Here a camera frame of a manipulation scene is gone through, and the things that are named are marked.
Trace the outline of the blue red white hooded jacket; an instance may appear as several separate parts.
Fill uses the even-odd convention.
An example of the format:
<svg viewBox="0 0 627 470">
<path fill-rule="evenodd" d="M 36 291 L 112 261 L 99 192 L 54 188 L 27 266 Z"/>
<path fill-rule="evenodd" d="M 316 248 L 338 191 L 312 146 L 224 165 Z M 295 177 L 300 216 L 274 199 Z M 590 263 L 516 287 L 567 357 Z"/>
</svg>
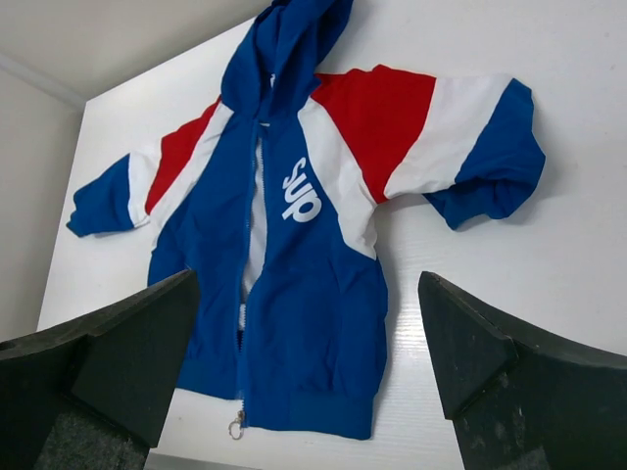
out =
<svg viewBox="0 0 627 470">
<path fill-rule="evenodd" d="M 376 207 L 421 194 L 454 229 L 503 219 L 546 161 L 514 77 L 318 72 L 351 9 L 271 3 L 213 104 L 73 196 L 79 237 L 154 230 L 150 283 L 197 273 L 177 385 L 241 400 L 240 426 L 369 439 L 387 357 Z"/>
</svg>

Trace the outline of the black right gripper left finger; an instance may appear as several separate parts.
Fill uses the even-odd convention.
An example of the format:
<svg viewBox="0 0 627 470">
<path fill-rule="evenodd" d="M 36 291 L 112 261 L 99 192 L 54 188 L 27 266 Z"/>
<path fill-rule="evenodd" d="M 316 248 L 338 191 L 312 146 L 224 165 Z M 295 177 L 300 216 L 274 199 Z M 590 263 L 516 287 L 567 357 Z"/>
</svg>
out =
<svg viewBox="0 0 627 470">
<path fill-rule="evenodd" d="M 4 469 L 141 469 L 163 431 L 200 301 L 183 270 L 1 344 Z"/>
</svg>

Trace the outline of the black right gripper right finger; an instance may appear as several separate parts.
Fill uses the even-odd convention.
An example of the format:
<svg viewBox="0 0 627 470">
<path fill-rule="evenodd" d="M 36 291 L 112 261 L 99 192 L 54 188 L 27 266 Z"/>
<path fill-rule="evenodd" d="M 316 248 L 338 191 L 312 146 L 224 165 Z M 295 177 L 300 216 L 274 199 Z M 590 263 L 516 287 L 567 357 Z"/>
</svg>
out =
<svg viewBox="0 0 627 470">
<path fill-rule="evenodd" d="M 440 401 L 467 469 L 623 469 L 626 358 L 553 334 L 424 271 Z"/>
</svg>

